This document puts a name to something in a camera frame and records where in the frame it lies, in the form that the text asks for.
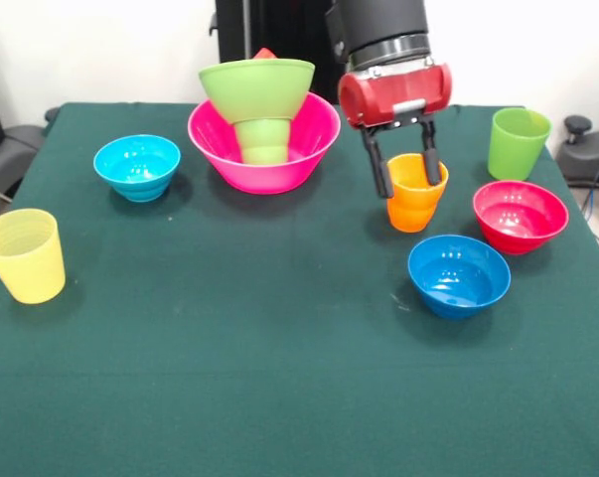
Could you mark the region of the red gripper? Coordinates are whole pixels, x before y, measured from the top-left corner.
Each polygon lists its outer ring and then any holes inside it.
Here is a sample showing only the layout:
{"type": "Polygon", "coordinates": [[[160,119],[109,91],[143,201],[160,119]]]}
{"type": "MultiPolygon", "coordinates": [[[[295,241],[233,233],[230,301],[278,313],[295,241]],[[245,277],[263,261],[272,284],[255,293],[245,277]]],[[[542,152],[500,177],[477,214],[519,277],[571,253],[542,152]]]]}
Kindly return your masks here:
{"type": "MultiPolygon", "coordinates": [[[[392,124],[405,116],[425,116],[442,110],[449,104],[451,92],[452,75],[445,64],[421,67],[416,62],[403,62],[341,77],[339,103],[350,125],[361,130],[380,198],[392,198],[393,187],[375,138],[380,131],[378,126],[392,124]]],[[[420,118],[418,123],[427,182],[436,186],[442,181],[442,173],[434,121],[420,118]]]]}

